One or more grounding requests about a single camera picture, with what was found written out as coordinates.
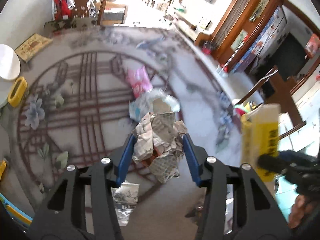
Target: plastic bag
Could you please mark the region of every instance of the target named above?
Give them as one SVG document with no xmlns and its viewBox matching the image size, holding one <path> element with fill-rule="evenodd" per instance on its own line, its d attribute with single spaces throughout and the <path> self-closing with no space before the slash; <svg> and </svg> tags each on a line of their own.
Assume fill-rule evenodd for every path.
<svg viewBox="0 0 320 240">
<path fill-rule="evenodd" d="M 140 95 L 135 101 L 129 103 L 130 118 L 140 122 L 147 113 L 153 112 L 152 102 L 157 98 L 160 98 L 168 104 L 172 112 L 180 111 L 180 104 L 176 98 L 169 96 L 161 89 L 152 89 Z"/>
<path fill-rule="evenodd" d="M 129 222 L 131 212 L 138 203 L 139 184 L 125 181 L 119 188 L 111 188 L 113 202 L 115 204 L 116 215 L 121 227 Z"/>
<path fill-rule="evenodd" d="M 128 69 L 127 82 L 131 85 L 135 98 L 153 88 L 145 66 L 137 70 Z"/>
</svg>

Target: pink plastic packet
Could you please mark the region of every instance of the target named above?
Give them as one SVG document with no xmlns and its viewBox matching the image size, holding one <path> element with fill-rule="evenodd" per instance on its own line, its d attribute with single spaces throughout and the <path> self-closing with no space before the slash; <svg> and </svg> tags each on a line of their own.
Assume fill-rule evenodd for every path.
<svg viewBox="0 0 320 240">
<path fill-rule="evenodd" d="M 135 98 L 153 88 L 145 66 L 138 68 L 136 71 L 128 69 L 127 82 L 131 85 Z"/>
</svg>

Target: table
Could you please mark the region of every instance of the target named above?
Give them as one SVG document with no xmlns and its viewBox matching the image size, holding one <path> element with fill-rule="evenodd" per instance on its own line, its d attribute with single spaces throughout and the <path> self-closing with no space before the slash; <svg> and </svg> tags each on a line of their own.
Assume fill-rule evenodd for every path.
<svg viewBox="0 0 320 240">
<path fill-rule="evenodd" d="M 239 165 L 241 139 L 232 123 L 230 100 L 208 78 L 204 63 L 179 33 L 123 26 L 68 30 L 55 37 L 28 67 L 21 65 L 29 95 L 20 107 L 3 109 L 0 124 L 7 136 L 1 136 L 0 143 L 9 149 L 6 154 L 12 168 L 1 182 L 2 193 L 32 215 L 29 211 L 38 208 L 62 173 L 62 153 L 68 152 L 68 164 L 84 167 L 121 146 L 135 126 L 128 115 L 128 103 L 134 98 L 125 81 L 126 70 L 142 65 L 153 87 L 163 88 L 180 101 L 177 118 L 183 119 L 193 142 L 225 164 Z M 32 101 L 40 119 L 45 113 L 35 130 L 25 125 Z M 27 123 L 35 127 L 37 120 Z M 127 180 L 140 184 L 140 199 L 128 226 L 122 228 L 124 237 L 149 239 L 150 231 L 160 237 L 166 230 L 174 238 L 194 235 L 196 226 L 184 215 L 200 189 L 191 180 L 186 160 L 180 164 L 180 177 L 161 187 L 148 169 L 130 169 Z M 176 223 L 184 230 L 175 230 Z"/>
</svg>

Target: yellow object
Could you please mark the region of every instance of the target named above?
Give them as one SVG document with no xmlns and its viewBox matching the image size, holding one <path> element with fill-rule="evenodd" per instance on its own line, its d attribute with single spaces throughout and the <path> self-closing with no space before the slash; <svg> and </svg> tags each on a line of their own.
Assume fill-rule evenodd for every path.
<svg viewBox="0 0 320 240">
<path fill-rule="evenodd" d="M 17 219 L 19 219 L 21 222 L 27 224 L 27 225 L 31 225 L 31 220 L 27 219 L 26 217 L 24 217 L 23 215 L 21 215 L 19 212 L 17 212 L 13 207 L 11 207 L 10 205 L 6 205 L 6 209 L 9 212 L 9 214 Z"/>
<path fill-rule="evenodd" d="M 278 156 L 278 116 L 280 105 L 261 105 L 241 117 L 242 163 L 249 163 L 263 182 L 273 181 L 275 174 L 257 166 L 262 154 Z"/>
<path fill-rule="evenodd" d="M 2 174 L 4 173 L 4 170 L 6 167 L 7 167 L 7 163 L 5 161 L 2 161 L 0 164 L 0 180 L 1 180 Z"/>
<path fill-rule="evenodd" d="M 17 107 L 19 105 L 26 89 L 26 80 L 24 79 L 24 77 L 18 77 L 8 95 L 8 102 L 12 107 Z"/>
</svg>

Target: metal bolt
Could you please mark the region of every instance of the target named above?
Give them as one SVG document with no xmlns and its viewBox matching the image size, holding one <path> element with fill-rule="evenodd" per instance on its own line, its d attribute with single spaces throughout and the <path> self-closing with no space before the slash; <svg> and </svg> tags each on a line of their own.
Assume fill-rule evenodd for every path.
<svg viewBox="0 0 320 240">
<path fill-rule="evenodd" d="M 215 163 L 216 161 L 217 161 L 217 159 L 215 157 L 209 156 L 207 158 L 207 162 L 209 162 L 209 163 Z"/>
<path fill-rule="evenodd" d="M 102 158 L 102 159 L 101 159 L 101 162 L 102 162 L 103 164 L 108 164 L 108 163 L 111 162 L 111 159 L 108 158 L 108 157 L 105 157 L 105 158 Z"/>
<path fill-rule="evenodd" d="M 248 163 L 242 164 L 242 169 L 249 171 L 251 169 L 251 166 Z"/>
<path fill-rule="evenodd" d="M 74 166 L 73 164 L 67 167 L 67 171 L 74 171 L 75 169 L 76 169 L 76 166 Z"/>
</svg>

